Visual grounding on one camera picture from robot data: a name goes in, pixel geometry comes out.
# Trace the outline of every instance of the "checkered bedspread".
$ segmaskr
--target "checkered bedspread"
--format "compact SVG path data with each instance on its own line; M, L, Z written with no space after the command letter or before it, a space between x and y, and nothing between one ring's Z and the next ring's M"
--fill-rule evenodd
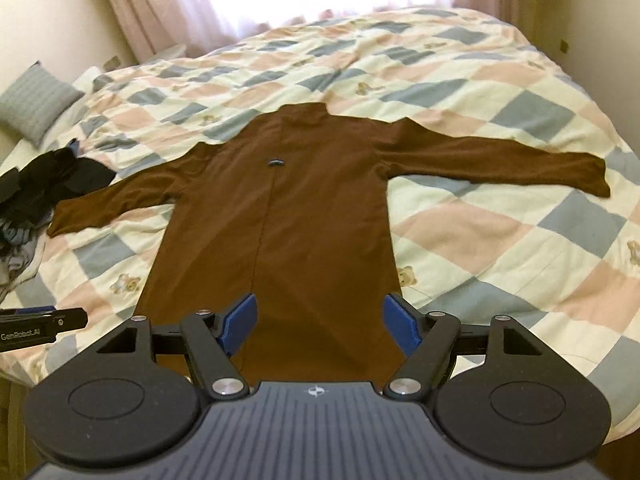
M84 154L118 179L201 140L225 142L262 112L316 101L332 114L410 117L450 136L603 157L607 200L563 186L396 178L390 225L409 302L468 323L514 316L604 392L610 438L640 424L640 162L516 28L464 9L384 12L279 28L199 59L103 75L94 86L82 120L58 142L84 139ZM47 239L37 275L2 307L82 306L89 324L0 355L0 369L33 384L129 318L171 213L171 205L138 209L105 228ZM456 370L479 362L460 359Z

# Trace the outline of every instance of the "shirt sleeve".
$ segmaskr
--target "shirt sleeve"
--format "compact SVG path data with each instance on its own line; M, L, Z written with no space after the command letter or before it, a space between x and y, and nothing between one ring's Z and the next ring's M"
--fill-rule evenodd
M610 196L605 162L591 153L550 153L510 139L450 137L409 118L370 123L363 134L389 178L430 174L474 183L559 184Z
M179 199L183 190L207 167L219 146L198 143L180 158L139 171L80 198L59 202L47 234L54 237L87 227L103 227L131 209Z

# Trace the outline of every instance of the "gray pillow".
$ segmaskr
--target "gray pillow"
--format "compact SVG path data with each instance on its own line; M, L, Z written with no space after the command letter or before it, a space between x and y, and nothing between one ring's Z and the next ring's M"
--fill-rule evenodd
M38 62L0 95L0 123L7 124L38 147L60 114L83 95Z

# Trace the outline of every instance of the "brown shirt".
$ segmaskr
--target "brown shirt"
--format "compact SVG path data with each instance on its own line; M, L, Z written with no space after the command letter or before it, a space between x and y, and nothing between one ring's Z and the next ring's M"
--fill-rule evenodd
M496 184L561 184L609 196L605 164L514 140L449 137L409 119L332 116L324 104L263 114L225 144L61 202L50 236L101 227L176 201L137 314L175 323L253 292L258 324L234 362L250 383L382 384L404 357L382 323L399 292L386 184L431 174Z

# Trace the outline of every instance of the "metal screw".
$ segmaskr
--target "metal screw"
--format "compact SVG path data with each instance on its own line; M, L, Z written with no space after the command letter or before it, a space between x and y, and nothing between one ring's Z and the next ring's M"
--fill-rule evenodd
M233 377L225 377L224 379L218 379L211 387L219 395L233 395L242 391L244 383Z
M422 385L418 381L409 377L394 379L389 384L389 389L398 395L413 395L418 393L421 388Z

